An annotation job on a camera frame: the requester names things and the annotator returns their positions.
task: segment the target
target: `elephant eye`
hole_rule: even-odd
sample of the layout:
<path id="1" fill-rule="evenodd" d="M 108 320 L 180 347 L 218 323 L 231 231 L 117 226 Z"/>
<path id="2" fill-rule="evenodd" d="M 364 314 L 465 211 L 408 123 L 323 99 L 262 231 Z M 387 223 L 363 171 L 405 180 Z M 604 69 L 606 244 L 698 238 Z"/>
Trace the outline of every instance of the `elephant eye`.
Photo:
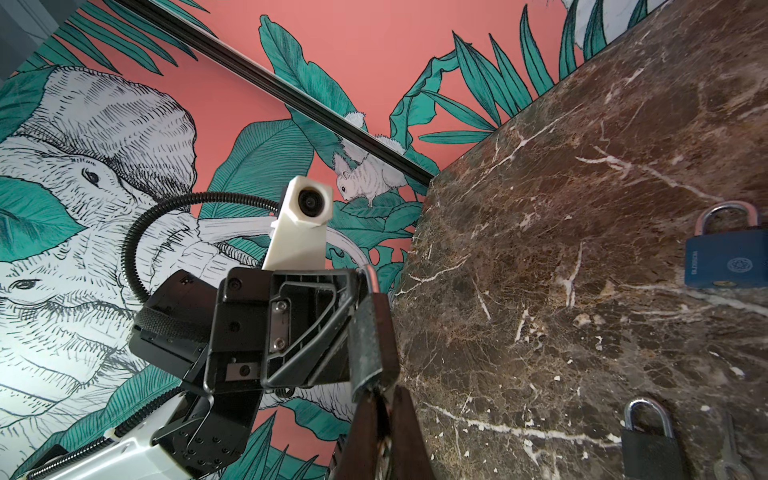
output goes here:
<path id="1" fill-rule="evenodd" d="M 97 174 L 95 174 L 95 173 L 93 173 L 93 172 L 91 172 L 91 171 L 88 171 L 88 169 L 87 169 L 87 168 L 84 168 L 84 169 L 83 169 L 83 177 L 85 178 L 85 180 L 88 180 L 88 181 L 89 181 L 89 182 L 91 182 L 93 185 L 95 185 L 96 187 L 98 187 L 98 180 L 99 180 L 99 178 L 98 178 L 98 175 L 97 175 Z"/>
<path id="2" fill-rule="evenodd" d="M 19 290 L 29 290 L 31 288 L 35 288 L 35 285 L 40 281 L 39 278 L 35 278 L 33 280 L 16 280 L 14 283 L 11 283 L 11 288 L 18 288 Z"/>

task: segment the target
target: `white plastic housing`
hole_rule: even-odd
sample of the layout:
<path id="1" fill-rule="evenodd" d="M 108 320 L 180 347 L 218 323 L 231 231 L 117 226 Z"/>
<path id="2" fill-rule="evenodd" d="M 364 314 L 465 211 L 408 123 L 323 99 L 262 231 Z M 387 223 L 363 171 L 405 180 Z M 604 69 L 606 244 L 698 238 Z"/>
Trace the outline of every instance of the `white plastic housing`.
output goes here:
<path id="1" fill-rule="evenodd" d="M 323 210 L 308 217 L 299 208 L 299 192 L 309 188 L 323 197 Z M 265 270 L 324 270 L 326 267 L 326 227 L 333 217 L 333 190 L 307 177 L 296 177 L 288 184 L 283 207 L 272 222 L 274 233 L 264 258 Z"/>
<path id="2" fill-rule="evenodd" d="M 152 445 L 152 435 L 168 423 L 183 398 L 183 393 L 173 397 L 119 442 L 50 474 L 45 480 L 188 480 L 190 475 L 165 450 Z M 110 429 L 106 436 L 112 436 L 112 432 Z"/>

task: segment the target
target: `blue padlock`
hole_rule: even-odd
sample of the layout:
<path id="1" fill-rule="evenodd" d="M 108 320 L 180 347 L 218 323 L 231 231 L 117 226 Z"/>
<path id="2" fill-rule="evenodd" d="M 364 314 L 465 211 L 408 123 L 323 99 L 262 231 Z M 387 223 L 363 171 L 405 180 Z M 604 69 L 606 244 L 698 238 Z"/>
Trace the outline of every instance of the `blue padlock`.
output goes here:
<path id="1" fill-rule="evenodd" d="M 706 235 L 707 221 L 717 211 L 746 212 L 749 230 Z M 685 284 L 693 288 L 768 286 L 768 230 L 760 229 L 760 212 L 738 200 L 706 209 L 696 220 L 694 237 L 685 243 Z"/>

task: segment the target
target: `padlock shackle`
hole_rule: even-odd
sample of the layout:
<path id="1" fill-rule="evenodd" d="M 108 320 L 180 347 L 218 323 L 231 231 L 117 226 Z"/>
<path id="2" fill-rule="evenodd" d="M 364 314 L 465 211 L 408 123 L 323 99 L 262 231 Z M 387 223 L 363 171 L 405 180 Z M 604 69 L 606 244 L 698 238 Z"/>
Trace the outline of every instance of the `padlock shackle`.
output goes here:
<path id="1" fill-rule="evenodd" d="M 670 416 L 667 413 L 667 410 L 656 400 L 649 399 L 647 397 L 640 397 L 634 400 L 630 400 L 627 406 L 624 407 L 624 427 L 627 430 L 634 431 L 634 423 L 632 422 L 632 410 L 634 407 L 640 404 L 648 405 L 652 409 L 656 410 L 656 413 L 658 413 L 661 417 L 661 426 L 664 429 L 664 436 L 673 439 L 674 431 L 672 430 L 672 421 L 670 420 Z"/>
<path id="2" fill-rule="evenodd" d="M 720 210 L 727 210 L 729 208 L 735 208 L 737 210 L 746 212 L 746 221 L 749 223 L 750 227 L 758 227 L 760 225 L 760 212 L 757 211 L 757 208 L 754 205 L 748 204 L 747 202 L 743 202 L 741 200 L 728 200 L 713 205 L 712 207 L 709 207 L 705 211 L 701 212 L 701 215 L 699 215 L 699 217 L 696 219 L 694 236 L 698 237 L 700 235 L 704 235 L 704 229 L 707 228 L 707 221 L 710 219 L 710 217 Z"/>

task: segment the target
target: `squirrel illustration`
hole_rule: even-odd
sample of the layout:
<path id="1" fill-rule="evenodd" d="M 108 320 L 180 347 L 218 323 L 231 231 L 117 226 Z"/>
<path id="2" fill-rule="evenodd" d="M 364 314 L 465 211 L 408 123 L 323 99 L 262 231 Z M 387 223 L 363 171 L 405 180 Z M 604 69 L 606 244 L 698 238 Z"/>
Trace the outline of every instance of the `squirrel illustration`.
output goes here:
<path id="1" fill-rule="evenodd" d="M 345 120 L 358 128 L 362 128 L 364 118 L 365 114 L 358 111 L 349 113 L 344 117 Z M 406 152 L 398 141 L 385 135 L 376 135 L 375 139 L 400 154 Z M 357 197 L 365 197 L 368 199 L 368 206 L 372 207 L 374 198 L 393 188 L 407 185 L 406 176 L 403 172 L 384 163 L 347 139 L 342 139 L 341 145 L 349 159 L 357 164 L 357 167 L 352 170 L 341 155 L 333 155 L 333 169 L 338 175 L 336 186 L 344 200 L 350 201 Z"/>

